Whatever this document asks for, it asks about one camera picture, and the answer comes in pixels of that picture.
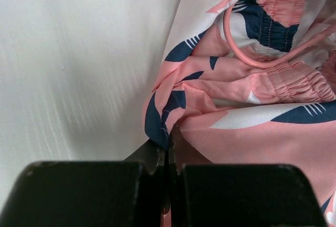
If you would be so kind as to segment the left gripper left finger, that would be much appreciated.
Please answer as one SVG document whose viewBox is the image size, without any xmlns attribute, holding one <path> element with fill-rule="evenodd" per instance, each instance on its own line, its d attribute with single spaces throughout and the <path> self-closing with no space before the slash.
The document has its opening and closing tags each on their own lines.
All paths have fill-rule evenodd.
<svg viewBox="0 0 336 227">
<path fill-rule="evenodd" d="M 123 161 L 36 161 L 19 174 L 1 226 L 160 226 L 165 149 Z"/>
</svg>

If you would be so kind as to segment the pink shark print shorts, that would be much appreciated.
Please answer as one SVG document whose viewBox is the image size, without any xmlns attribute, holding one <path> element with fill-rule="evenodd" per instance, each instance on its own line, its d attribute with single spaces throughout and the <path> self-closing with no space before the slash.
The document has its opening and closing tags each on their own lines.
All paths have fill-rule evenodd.
<svg viewBox="0 0 336 227">
<path fill-rule="evenodd" d="M 168 146 L 178 125 L 214 163 L 284 163 L 310 180 L 335 226 L 335 32 L 268 69 L 271 62 L 335 24 L 335 0 L 181 0 L 160 72 L 144 111 L 149 139 Z"/>
</svg>

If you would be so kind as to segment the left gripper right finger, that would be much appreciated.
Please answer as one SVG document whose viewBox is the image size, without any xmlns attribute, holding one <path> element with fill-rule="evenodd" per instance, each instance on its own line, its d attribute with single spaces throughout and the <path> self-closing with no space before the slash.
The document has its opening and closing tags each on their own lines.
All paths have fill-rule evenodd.
<svg viewBox="0 0 336 227">
<path fill-rule="evenodd" d="M 175 126 L 169 226 L 326 226 L 312 186 L 285 164 L 214 164 Z"/>
</svg>

